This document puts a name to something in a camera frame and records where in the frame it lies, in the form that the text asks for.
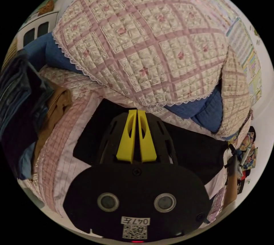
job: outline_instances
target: paper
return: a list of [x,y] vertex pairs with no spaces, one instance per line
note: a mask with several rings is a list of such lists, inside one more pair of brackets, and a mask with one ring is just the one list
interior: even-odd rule
[[227,35],[246,75],[253,106],[262,95],[261,66],[245,24],[224,0],[191,1],[200,4]]

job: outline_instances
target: quilted blanket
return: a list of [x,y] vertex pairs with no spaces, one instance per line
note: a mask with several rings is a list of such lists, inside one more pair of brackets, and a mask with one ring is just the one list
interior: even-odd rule
[[245,74],[206,10],[188,0],[74,0],[53,36],[72,64],[143,107],[208,97],[222,79],[218,136],[250,110]]
[[[88,164],[73,157],[73,149],[101,100],[107,98],[122,106],[138,109],[142,106],[110,88],[99,85],[84,75],[49,67],[43,68],[40,73],[54,83],[69,89],[73,105],[56,124],[40,151],[34,169],[33,181],[26,180],[25,183],[52,211],[67,218],[63,202],[69,185],[78,174],[89,167]],[[186,124],[180,117],[165,108],[144,109],[168,123],[210,135],[209,131],[200,128],[194,122]],[[205,185],[210,198],[224,187],[226,179],[227,170],[223,167]]]

